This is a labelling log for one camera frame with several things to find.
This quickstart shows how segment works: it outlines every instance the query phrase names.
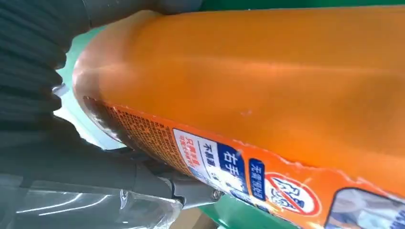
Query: green machine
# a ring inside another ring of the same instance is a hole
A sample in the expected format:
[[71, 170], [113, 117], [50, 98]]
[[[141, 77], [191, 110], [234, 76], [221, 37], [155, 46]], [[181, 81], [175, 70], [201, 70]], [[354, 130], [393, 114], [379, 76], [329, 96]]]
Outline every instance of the green machine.
[[[275, 8], [315, 8], [315, 7], [353, 7], [371, 5], [404, 4], [404, 0], [205, 0], [201, 11], [210, 10], [255, 10]], [[87, 43], [100, 31], [93, 30], [74, 40], [71, 51], [68, 53], [66, 67], [59, 70], [68, 87], [72, 85], [72, 73], [76, 59]], [[74, 107], [78, 112], [78, 119], [87, 120], [80, 108]], [[288, 221], [271, 216], [255, 207], [245, 204], [230, 196], [224, 196], [215, 204], [200, 207], [200, 209], [215, 222], [226, 229], [293, 229], [297, 228]]]

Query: dark gray sleeve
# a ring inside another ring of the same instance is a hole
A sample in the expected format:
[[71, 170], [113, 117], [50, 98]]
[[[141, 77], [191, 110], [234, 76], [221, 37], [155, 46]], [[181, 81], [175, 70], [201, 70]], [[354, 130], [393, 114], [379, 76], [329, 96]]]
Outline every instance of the dark gray sleeve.
[[0, 0], [0, 174], [131, 190], [136, 166], [80, 138], [53, 111], [72, 39], [149, 0]]

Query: product label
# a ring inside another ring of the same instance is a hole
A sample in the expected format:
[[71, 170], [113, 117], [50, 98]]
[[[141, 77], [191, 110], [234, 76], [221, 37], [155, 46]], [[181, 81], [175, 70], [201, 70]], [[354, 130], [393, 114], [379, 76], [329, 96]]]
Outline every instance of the product label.
[[125, 144], [269, 214], [306, 229], [405, 229], [404, 201], [343, 172], [171, 120], [85, 98]]

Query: plastic wrap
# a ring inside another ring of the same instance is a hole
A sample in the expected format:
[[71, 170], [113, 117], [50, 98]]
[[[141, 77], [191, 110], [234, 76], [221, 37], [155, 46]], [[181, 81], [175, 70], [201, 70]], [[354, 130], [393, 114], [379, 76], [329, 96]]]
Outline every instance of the plastic wrap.
[[168, 229], [182, 209], [172, 199], [118, 189], [68, 187], [72, 191], [0, 186], [1, 224], [7, 229]]

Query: orange plastic container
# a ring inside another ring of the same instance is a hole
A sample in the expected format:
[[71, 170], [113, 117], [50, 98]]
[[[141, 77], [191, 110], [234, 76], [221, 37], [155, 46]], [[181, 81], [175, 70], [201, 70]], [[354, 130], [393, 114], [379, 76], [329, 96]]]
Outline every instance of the orange plastic container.
[[405, 7], [141, 12], [89, 44], [75, 94], [112, 137], [304, 228], [368, 228], [376, 203], [396, 228], [404, 24]]

